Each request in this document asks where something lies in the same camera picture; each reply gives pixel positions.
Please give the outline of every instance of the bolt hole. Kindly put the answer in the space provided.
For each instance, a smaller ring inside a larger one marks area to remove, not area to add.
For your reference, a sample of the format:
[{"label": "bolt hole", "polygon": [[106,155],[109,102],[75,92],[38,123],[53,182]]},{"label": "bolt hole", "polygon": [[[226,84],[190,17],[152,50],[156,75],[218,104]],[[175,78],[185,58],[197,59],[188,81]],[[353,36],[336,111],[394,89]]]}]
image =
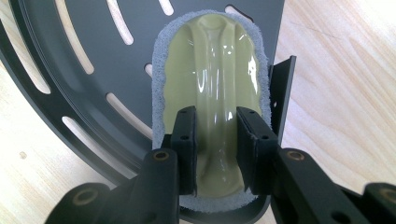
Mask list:
[{"label": "bolt hole", "polygon": [[396,203],[396,190],[383,188],[379,190],[379,193],[389,202]]},{"label": "bolt hole", "polygon": [[350,223],[350,218],[342,212],[333,212],[332,219],[342,224]]},{"label": "bolt hole", "polygon": [[159,151],[154,153],[153,157],[156,161],[166,161],[169,158],[169,154],[165,151]]},{"label": "bolt hole", "polygon": [[77,206],[82,206],[93,202],[96,199],[99,192],[97,189],[82,189],[73,198],[73,204]]},{"label": "bolt hole", "polygon": [[305,159],[305,156],[303,154],[296,151],[288,151],[287,155],[290,159],[295,161],[303,161]]}]

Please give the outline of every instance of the light wood table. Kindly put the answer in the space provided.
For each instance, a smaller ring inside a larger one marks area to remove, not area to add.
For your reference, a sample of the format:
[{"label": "light wood table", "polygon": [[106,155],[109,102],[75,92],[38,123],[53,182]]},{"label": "light wood table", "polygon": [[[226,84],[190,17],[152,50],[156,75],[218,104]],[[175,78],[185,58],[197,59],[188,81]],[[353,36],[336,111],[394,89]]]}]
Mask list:
[{"label": "light wood table", "polygon": [[[7,0],[0,16],[29,72]],[[289,0],[276,61],[296,55],[283,147],[336,183],[396,184],[396,2]],[[71,188],[108,183],[39,118],[0,66],[0,223],[42,223]],[[271,214],[260,223],[274,223]]]}]

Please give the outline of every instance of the translucent gel insert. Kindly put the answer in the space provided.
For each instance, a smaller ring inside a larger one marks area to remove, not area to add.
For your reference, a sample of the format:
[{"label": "translucent gel insert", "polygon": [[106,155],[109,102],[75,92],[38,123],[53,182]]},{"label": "translucent gel insert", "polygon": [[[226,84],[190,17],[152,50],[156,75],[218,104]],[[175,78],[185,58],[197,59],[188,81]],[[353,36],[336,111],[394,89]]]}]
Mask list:
[{"label": "translucent gel insert", "polygon": [[206,14],[186,22],[169,45],[163,89],[165,132],[176,113],[197,109],[197,188],[202,197],[225,197],[244,187],[236,162],[237,106],[260,110],[259,63],[236,21]]}]

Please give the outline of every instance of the elongated cutout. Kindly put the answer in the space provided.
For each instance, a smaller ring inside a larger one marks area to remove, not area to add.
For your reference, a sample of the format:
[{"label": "elongated cutout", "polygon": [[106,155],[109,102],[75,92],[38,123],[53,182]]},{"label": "elongated cutout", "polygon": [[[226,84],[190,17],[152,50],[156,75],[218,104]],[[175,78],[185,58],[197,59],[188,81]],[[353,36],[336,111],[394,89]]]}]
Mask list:
[{"label": "elongated cutout", "polygon": [[117,0],[107,0],[108,9],[110,10],[111,17],[119,30],[120,36],[126,45],[134,43],[134,37],[128,29],[124,18],[122,17],[119,4]]},{"label": "elongated cutout", "polygon": [[159,0],[161,4],[161,8],[163,9],[163,13],[165,13],[166,16],[171,16],[174,13],[173,7],[171,2],[169,0]]},{"label": "elongated cutout", "polygon": [[142,120],[135,116],[112,92],[106,95],[106,100],[119,114],[147,138],[152,139],[152,130]]},{"label": "elongated cutout", "polygon": [[[12,11],[11,8],[9,8],[8,4],[5,4],[5,7],[7,8],[7,10],[4,8],[4,11],[9,11],[9,13]],[[3,21],[9,20],[9,22],[7,22],[7,25],[4,26],[9,42],[11,42],[11,45],[17,53],[18,58],[20,59],[27,75],[39,91],[45,94],[50,94],[50,86],[48,85],[46,79],[44,79],[44,77],[38,71],[35,63],[33,62],[33,58],[30,57],[29,50],[24,44],[21,33],[18,32],[18,27],[16,25],[17,23],[15,22],[14,17],[12,17],[10,14],[5,14],[4,16],[4,18],[1,18]]]},{"label": "elongated cutout", "polygon": [[81,46],[81,43],[79,42],[76,31],[73,27],[73,23],[70,19],[69,12],[67,11],[65,0],[55,0],[55,4],[58,9],[62,25],[64,26],[64,31],[66,32],[67,38],[69,39],[70,45],[72,46],[79,63],[81,64],[85,73],[88,75],[92,74],[94,71],[93,65],[85,53],[84,48]]},{"label": "elongated cutout", "polygon": [[235,15],[242,16],[242,17],[246,18],[247,20],[253,22],[253,19],[252,19],[251,17],[249,17],[247,14],[243,13],[241,10],[239,10],[238,8],[236,8],[236,7],[233,6],[233,5],[228,5],[228,6],[225,8],[224,11],[225,11],[226,13],[229,13],[229,14],[235,14]]},{"label": "elongated cutout", "polygon": [[152,64],[151,63],[146,63],[145,71],[150,77],[152,77]]},{"label": "elongated cutout", "polygon": [[127,178],[132,178],[136,176],[136,174],[123,165],[119,160],[114,158],[110,153],[108,153],[104,148],[102,148],[97,142],[95,142],[80,126],[79,124],[69,118],[62,117],[62,121],[64,125],[85,145],[87,146],[96,156],[102,159],[105,163],[113,167],[120,174],[124,175]]}]

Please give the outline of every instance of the gray foam padding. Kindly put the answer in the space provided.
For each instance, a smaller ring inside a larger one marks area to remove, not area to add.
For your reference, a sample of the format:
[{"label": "gray foam padding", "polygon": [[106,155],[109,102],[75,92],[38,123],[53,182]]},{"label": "gray foam padding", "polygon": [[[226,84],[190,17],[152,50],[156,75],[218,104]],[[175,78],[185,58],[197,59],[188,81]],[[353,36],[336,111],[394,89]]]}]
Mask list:
[{"label": "gray foam padding", "polygon": [[[163,111],[165,100],[163,98],[163,86],[165,84],[165,62],[168,56],[168,46],[171,43],[174,35],[178,29],[187,21],[209,13],[221,14],[238,21],[247,31],[255,46],[256,58],[260,64],[259,81],[261,86],[260,107],[262,110],[262,118],[268,125],[271,125],[271,108],[270,108],[270,92],[268,80],[268,66],[267,57],[264,54],[264,46],[262,42],[262,33],[253,22],[238,15],[220,13],[214,10],[202,10],[198,12],[191,12],[181,16],[166,25],[159,33],[155,41],[154,51],[152,56],[152,131],[153,131],[153,148],[161,147],[163,140],[164,125],[163,125]],[[180,196],[180,205],[190,208],[195,211],[213,213],[234,210],[242,207],[251,201],[256,196],[249,191],[240,191],[234,195],[224,198],[211,199],[194,196]]]}]

